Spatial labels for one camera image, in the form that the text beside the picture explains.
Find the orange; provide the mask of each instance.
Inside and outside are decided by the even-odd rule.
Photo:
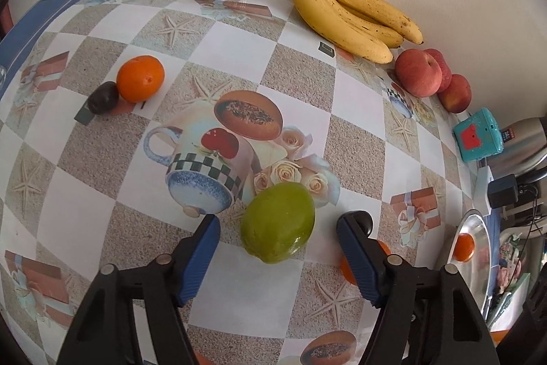
[[[351,283],[352,285],[357,285],[357,280],[355,280],[353,272],[351,272],[351,268],[349,267],[349,263],[346,260],[346,256],[342,256],[342,261],[340,261],[340,269],[342,270],[342,275],[346,280],[348,280],[349,283]]]
[[[452,256],[458,261],[470,261],[475,253],[475,240],[471,234],[459,234]]]
[[[125,101],[141,103],[160,90],[165,79],[163,65],[149,55],[137,56],[120,67],[118,91]]]
[[[376,240],[378,242],[378,244],[380,245],[380,247],[382,248],[382,250],[386,253],[387,256],[390,256],[391,255],[391,249],[389,249],[389,246],[387,246],[383,241],[381,240]]]
[[[194,351],[194,354],[196,355],[196,358],[198,359],[198,364],[199,365],[214,365],[214,363],[212,361],[210,361],[208,358],[202,356],[198,352]]]
[[[388,246],[381,240],[376,241],[379,243],[380,247],[386,253],[386,255],[389,256],[391,254],[391,250],[388,248]],[[351,283],[352,285],[357,285],[357,280],[355,280],[353,272],[345,256],[342,256],[342,260],[340,261],[340,269],[342,270],[342,275],[346,280],[348,280],[349,283]]]

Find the green fruit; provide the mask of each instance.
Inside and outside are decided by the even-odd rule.
[[[245,250],[264,263],[288,259],[310,238],[315,207],[300,183],[279,183],[258,194],[241,219]]]

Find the rose illustration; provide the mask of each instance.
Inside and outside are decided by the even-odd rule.
[[[304,136],[302,131],[294,126],[286,126],[274,141],[286,149],[287,158],[294,161],[304,155],[313,138],[311,135]]]
[[[333,174],[330,164],[316,154],[296,162],[302,166],[300,183],[310,192],[315,207],[320,208],[327,203],[336,205],[340,198],[340,181]]]
[[[290,160],[281,160],[272,164],[270,167],[272,185],[283,182],[300,183],[302,174],[300,174],[299,168],[298,164]]]
[[[257,173],[253,178],[254,191],[256,194],[260,194],[264,189],[272,185],[270,181],[270,168]]]

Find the blue box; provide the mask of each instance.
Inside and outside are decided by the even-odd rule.
[[[490,111],[483,107],[454,129],[462,160],[480,160],[503,151],[502,134]]]

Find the thermos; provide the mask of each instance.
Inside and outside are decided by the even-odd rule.
[[[517,121],[501,130],[503,152],[487,158],[494,178],[534,169],[547,157],[547,116]]]

